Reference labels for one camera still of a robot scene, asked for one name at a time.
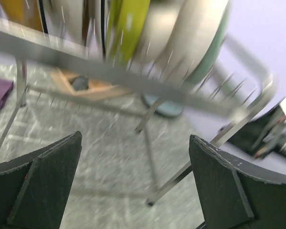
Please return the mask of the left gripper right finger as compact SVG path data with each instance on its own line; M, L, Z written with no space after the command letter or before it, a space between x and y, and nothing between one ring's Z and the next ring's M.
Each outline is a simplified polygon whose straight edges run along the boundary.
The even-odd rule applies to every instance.
M286 229L286 175L225 152L196 135L189 156L204 216L201 229Z

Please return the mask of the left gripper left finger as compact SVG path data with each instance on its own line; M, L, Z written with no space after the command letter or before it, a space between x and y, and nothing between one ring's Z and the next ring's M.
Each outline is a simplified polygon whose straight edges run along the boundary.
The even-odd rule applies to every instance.
M0 229L58 229L81 150L76 131L0 163Z

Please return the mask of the teal round plate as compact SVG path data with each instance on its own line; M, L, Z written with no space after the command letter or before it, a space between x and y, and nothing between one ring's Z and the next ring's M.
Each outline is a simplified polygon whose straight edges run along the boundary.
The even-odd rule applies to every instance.
M144 94L142 100L147 107L150 107L158 97L153 95ZM166 101L162 103L155 111L156 114L167 118L176 118L180 116L184 111L184 106L175 104L172 101Z

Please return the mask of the mint floral plate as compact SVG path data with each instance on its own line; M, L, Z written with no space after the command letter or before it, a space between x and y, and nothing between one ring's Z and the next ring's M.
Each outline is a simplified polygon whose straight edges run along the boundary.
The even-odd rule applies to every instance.
M197 85L200 83L206 75L210 72L213 64L215 63L219 52L221 50L221 46L224 42L225 33L228 25L229 20L229 14L230 14L230 1L228 1L227 6L225 8L225 11L223 13L221 22L219 24L219 27L217 29L217 32L213 38L213 41L208 48L205 56L200 61L196 69L193 71L193 73L186 79L186 83L190 83L192 85Z

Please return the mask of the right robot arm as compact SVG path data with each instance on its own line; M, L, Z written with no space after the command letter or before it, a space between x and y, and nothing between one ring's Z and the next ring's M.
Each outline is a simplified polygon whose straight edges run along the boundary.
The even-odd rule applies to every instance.
M272 152L286 158L286 97L244 125L227 142L253 158L263 159Z

